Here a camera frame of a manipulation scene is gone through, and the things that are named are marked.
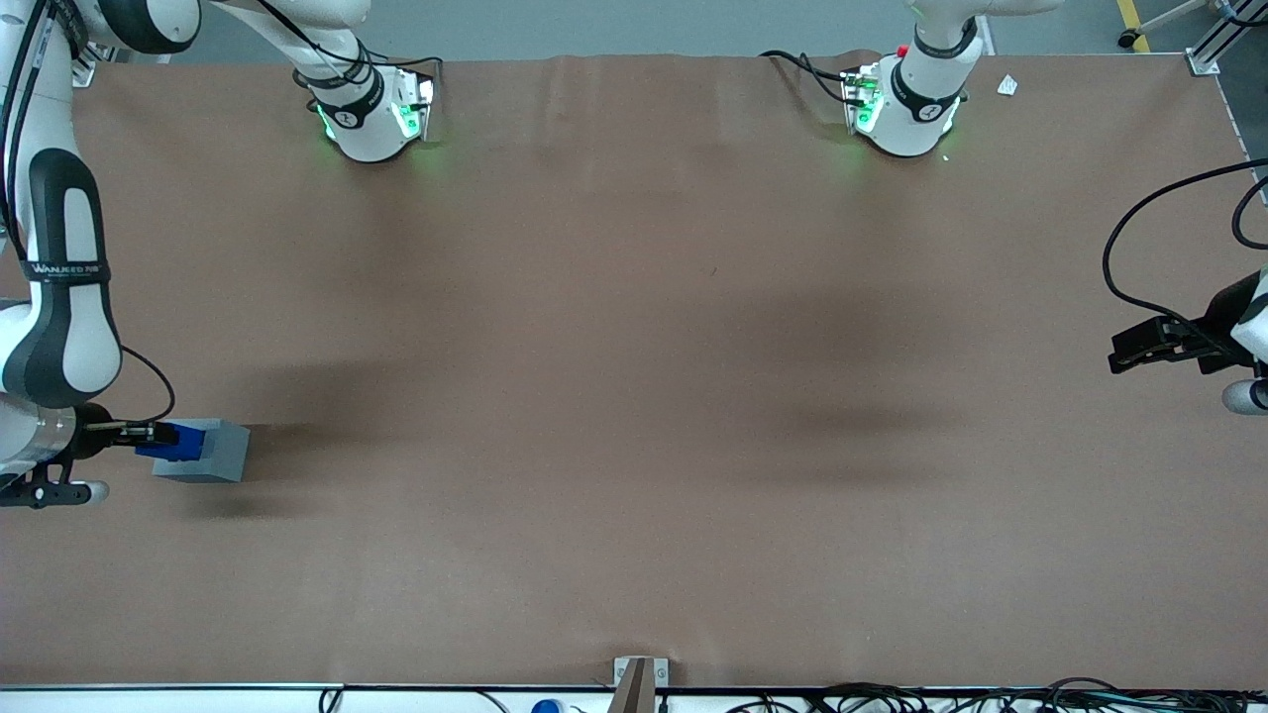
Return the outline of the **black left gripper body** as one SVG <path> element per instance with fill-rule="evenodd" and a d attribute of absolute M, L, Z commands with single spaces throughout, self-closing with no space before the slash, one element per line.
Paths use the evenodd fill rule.
<path fill-rule="evenodd" d="M 1265 373 L 1265 266 L 1260 266 L 1211 298 L 1197 325 L 1221 348 L 1213 356 L 1200 356 L 1200 374 L 1211 376 L 1232 365 Z"/>

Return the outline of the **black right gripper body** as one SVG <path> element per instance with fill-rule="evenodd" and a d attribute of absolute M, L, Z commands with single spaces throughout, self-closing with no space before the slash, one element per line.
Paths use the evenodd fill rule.
<path fill-rule="evenodd" d="M 115 419 L 99 403 L 76 406 L 75 430 L 67 447 L 60 452 L 62 463 L 72 463 L 99 455 L 115 442 Z"/>

